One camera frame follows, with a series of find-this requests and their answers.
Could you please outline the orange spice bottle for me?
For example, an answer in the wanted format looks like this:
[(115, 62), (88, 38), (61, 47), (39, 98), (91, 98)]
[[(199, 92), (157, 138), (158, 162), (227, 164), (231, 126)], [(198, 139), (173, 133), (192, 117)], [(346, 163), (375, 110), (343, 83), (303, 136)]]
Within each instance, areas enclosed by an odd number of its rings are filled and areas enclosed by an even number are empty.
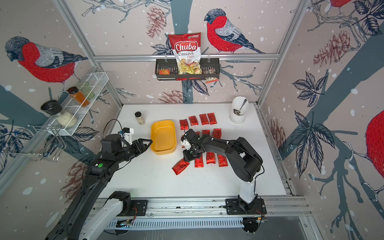
[(83, 95), (82, 92), (77, 87), (70, 87), (68, 88), (67, 92), (69, 95), (83, 108), (87, 107), (90, 102), (87, 100), (87, 98)]

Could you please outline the metal spoon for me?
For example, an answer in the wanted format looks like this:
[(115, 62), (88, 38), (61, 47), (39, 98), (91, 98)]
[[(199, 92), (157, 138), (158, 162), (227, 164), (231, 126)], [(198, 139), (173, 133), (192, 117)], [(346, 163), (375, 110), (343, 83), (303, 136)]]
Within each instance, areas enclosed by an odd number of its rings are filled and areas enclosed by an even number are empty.
[(234, 112), (235, 115), (237, 115), (237, 116), (240, 116), (240, 115), (241, 115), (241, 110), (242, 110), (243, 106), (247, 103), (247, 101), (248, 101), (247, 99), (244, 99), (244, 101), (243, 101), (241, 107), (240, 107), (239, 109), (234, 109), (234, 110), (233, 110), (233, 112)]

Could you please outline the black lid rice jar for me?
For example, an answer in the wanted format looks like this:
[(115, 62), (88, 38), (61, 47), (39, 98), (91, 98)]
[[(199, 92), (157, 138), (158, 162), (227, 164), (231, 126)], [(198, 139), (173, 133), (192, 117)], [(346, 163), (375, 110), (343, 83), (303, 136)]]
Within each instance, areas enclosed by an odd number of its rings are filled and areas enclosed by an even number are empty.
[(57, 100), (45, 102), (42, 104), (41, 110), (53, 116), (64, 128), (71, 128), (78, 122), (77, 117), (65, 110)]

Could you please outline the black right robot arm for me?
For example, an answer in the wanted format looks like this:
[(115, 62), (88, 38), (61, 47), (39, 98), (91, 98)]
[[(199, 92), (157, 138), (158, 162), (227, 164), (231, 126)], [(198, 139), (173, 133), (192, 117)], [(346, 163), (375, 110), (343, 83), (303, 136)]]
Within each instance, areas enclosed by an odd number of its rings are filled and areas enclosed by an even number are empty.
[(239, 137), (237, 140), (223, 140), (209, 135), (198, 136), (190, 129), (181, 137), (184, 160), (194, 161), (203, 153), (215, 153), (227, 158), (236, 176), (241, 180), (239, 198), (251, 204), (257, 197), (256, 178), (264, 173), (263, 159), (249, 144)]

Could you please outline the white utensil cup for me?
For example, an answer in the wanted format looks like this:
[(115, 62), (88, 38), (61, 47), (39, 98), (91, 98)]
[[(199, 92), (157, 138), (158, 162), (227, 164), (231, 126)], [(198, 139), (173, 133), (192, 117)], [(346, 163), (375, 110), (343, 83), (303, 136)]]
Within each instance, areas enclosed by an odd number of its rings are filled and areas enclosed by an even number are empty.
[(249, 101), (245, 97), (235, 97), (232, 101), (230, 119), (235, 124), (241, 124), (246, 118), (249, 108)]

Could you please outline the black cap spice jar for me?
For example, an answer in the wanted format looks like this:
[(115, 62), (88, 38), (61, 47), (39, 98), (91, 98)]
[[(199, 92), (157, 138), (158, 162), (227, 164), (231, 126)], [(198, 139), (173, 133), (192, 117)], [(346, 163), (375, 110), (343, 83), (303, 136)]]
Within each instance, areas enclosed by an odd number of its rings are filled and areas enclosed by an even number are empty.
[(135, 118), (139, 125), (145, 124), (145, 118), (141, 112), (135, 112)]

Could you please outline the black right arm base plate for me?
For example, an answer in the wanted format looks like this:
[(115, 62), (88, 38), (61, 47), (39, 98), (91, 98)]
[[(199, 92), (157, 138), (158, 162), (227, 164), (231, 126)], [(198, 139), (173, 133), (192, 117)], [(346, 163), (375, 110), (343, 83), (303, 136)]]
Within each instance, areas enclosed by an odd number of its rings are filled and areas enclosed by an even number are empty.
[(228, 215), (266, 215), (264, 200), (256, 195), (251, 203), (247, 203), (238, 196), (237, 198), (226, 199), (225, 209)]

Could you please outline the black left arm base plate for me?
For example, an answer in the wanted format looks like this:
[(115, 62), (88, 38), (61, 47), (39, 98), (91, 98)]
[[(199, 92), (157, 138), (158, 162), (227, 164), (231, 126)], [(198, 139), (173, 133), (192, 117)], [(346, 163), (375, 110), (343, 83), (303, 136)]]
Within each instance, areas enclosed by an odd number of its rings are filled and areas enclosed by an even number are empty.
[(145, 216), (148, 206), (148, 200), (132, 200), (131, 194), (123, 191), (115, 191), (109, 197), (108, 200), (117, 199), (122, 204), (122, 211), (117, 217), (134, 217)]

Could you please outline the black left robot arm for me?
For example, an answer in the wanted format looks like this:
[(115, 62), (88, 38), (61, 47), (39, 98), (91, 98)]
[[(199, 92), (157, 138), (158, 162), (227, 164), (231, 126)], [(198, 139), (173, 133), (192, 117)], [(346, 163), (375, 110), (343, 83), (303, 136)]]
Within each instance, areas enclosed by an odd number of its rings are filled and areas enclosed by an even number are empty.
[(144, 153), (153, 141), (138, 139), (130, 144), (121, 135), (112, 134), (102, 139), (101, 143), (102, 150), (86, 170), (80, 191), (46, 236), (47, 240), (77, 240), (94, 203), (119, 169), (119, 164)]

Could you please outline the black wall basket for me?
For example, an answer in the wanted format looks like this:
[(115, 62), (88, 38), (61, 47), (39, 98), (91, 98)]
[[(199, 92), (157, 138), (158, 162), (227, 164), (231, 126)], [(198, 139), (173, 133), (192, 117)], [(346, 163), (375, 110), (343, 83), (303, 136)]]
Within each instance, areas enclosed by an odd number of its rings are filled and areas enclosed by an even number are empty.
[(160, 81), (185, 81), (218, 79), (220, 75), (219, 59), (201, 59), (199, 63), (187, 64), (184, 60), (157, 59), (155, 74)]

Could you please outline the Chuba cassava chips bag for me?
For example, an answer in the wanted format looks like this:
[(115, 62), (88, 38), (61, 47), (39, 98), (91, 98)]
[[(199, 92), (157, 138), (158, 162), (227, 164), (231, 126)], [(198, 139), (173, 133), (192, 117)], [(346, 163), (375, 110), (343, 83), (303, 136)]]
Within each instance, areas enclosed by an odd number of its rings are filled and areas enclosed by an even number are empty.
[(179, 75), (202, 74), (201, 33), (169, 35), (172, 51), (176, 57)]

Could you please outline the green item on shelf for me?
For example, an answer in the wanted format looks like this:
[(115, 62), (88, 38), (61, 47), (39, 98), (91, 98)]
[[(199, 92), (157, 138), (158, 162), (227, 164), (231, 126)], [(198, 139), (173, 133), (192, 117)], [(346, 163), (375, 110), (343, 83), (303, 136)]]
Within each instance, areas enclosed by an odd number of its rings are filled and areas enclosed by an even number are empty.
[(83, 93), (87, 100), (92, 100), (95, 97), (94, 92), (92, 91), (93, 87), (89, 82), (80, 83), (78, 86), (80, 92)]

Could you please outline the yellow plastic storage box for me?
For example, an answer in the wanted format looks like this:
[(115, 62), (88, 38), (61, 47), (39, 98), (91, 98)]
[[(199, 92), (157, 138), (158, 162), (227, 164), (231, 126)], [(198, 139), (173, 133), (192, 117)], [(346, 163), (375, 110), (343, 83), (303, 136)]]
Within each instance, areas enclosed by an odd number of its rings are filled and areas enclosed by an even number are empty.
[(151, 150), (156, 155), (171, 154), (176, 150), (177, 137), (175, 123), (172, 120), (162, 120), (151, 126)]

